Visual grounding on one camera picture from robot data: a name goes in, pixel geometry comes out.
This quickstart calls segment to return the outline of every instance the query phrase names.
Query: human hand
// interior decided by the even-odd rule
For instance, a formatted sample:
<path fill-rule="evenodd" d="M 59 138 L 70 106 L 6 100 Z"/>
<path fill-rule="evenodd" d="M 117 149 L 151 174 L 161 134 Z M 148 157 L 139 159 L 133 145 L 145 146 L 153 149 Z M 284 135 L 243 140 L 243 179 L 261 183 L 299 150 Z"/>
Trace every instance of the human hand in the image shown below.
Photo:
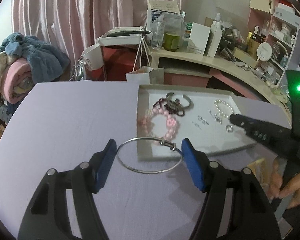
<path fill-rule="evenodd" d="M 267 195 L 269 198 L 284 198 L 293 194 L 288 208 L 293 208 L 300 205 L 300 173 L 294 176 L 288 184 L 280 191 L 282 186 L 282 176 L 278 174 L 279 163 L 277 159 L 274 160 L 272 166 L 272 173 L 270 177 L 269 190 Z"/>

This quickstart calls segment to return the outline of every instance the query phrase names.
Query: blue gripper pad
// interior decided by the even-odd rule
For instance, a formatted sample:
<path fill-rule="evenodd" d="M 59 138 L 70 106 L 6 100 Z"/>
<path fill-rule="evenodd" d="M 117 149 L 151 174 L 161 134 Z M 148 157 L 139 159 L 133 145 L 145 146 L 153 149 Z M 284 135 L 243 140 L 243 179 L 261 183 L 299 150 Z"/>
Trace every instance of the blue gripper pad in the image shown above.
<path fill-rule="evenodd" d="M 183 153 L 183 158 L 188 167 L 189 173 L 192 178 L 193 184 L 200 190 L 204 191 L 205 183 L 204 183 L 204 174 L 203 171 L 197 162 L 197 159 L 194 156 L 194 152 L 192 151 L 192 147 L 188 144 L 186 140 L 183 140 L 181 143 L 181 151 Z"/>
<path fill-rule="evenodd" d="M 96 171 L 94 189 L 99 192 L 108 178 L 108 174 L 112 167 L 112 163 L 117 154 L 117 144 L 113 139 L 110 139 L 105 149 L 102 152 L 95 153 L 89 163 L 94 163 L 93 168 Z"/>

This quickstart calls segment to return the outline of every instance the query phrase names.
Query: curtain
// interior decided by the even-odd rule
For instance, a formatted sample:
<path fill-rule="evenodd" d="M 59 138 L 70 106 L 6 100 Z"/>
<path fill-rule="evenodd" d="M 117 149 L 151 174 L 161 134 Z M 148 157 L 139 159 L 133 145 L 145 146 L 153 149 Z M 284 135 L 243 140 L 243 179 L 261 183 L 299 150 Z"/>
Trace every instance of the curtain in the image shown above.
<path fill-rule="evenodd" d="M 143 26 L 147 0 L 12 0 L 14 32 L 34 35 L 68 54 L 84 49 L 114 27 Z M 185 0 L 176 0 L 181 8 Z"/>

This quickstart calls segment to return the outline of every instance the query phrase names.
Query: pink beaded bracelet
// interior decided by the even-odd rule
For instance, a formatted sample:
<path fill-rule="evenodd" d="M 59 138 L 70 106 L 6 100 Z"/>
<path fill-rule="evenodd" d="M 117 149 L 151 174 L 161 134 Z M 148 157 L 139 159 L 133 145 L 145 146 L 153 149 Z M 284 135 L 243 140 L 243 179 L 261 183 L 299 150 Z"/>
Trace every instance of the pink beaded bracelet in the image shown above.
<path fill-rule="evenodd" d="M 159 137 L 152 133 L 152 128 L 154 124 L 151 122 L 152 118 L 157 114 L 161 114 L 167 117 L 166 127 L 168 131 L 163 136 L 166 140 L 171 140 L 175 137 L 176 132 L 178 132 L 179 122 L 171 115 L 167 110 L 163 110 L 161 107 L 159 109 L 153 108 L 146 111 L 145 116 L 143 116 L 138 124 L 141 125 L 146 132 L 147 136 Z"/>

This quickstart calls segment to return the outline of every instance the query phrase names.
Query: table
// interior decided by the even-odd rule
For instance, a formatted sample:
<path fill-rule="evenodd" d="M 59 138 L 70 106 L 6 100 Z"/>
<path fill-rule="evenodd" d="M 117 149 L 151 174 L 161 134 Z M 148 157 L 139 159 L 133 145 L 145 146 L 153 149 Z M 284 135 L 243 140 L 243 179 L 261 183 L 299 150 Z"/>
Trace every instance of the table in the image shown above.
<path fill-rule="evenodd" d="M 207 78 L 209 75 L 215 76 L 219 80 L 223 81 L 224 83 L 228 84 L 229 86 L 242 93 L 245 97 L 254 98 L 253 95 L 251 95 L 251 93 L 246 90 L 246 88 L 242 87 L 242 85 L 231 80 L 230 78 L 222 75 L 221 72 L 228 73 L 231 76 L 234 76 L 235 78 L 238 78 L 239 80 L 243 81 L 249 87 L 253 88 L 255 91 L 260 93 L 269 103 L 279 106 L 287 114 L 287 117 L 291 121 L 290 112 L 287 112 L 285 106 L 276 98 L 276 96 L 272 93 L 271 89 L 266 85 L 266 83 L 257 78 L 251 71 L 245 71 L 243 68 L 238 67 L 233 62 L 218 57 L 212 58 L 208 56 L 202 56 L 196 53 L 187 53 L 181 51 L 171 52 L 165 49 L 150 49 L 150 55 L 152 57 L 152 68 L 159 67 L 160 57 L 179 59 L 211 67 L 211 70 L 209 71 L 209 73 L 207 73 Z M 183 74 L 193 75 L 193 73 L 191 72 L 187 74 L 185 70 L 183 70 Z"/>
<path fill-rule="evenodd" d="M 138 85 L 125 82 L 39 83 L 31 90 L 0 141 L 0 219 L 13 236 L 48 169 L 73 169 L 103 150 L 110 138 L 118 146 L 136 136 L 137 98 Z M 289 127 L 278 106 L 241 97 L 238 102 L 244 106 L 242 114 Z M 131 149 L 123 148 L 121 154 Z M 269 165 L 275 158 L 257 145 L 211 159 L 241 170 L 261 156 Z M 194 228 L 204 194 L 193 185 L 185 165 L 170 173 L 144 175 L 115 159 L 94 200 L 111 240 L 183 240 Z M 67 203 L 72 232 L 80 237 L 71 191 Z"/>

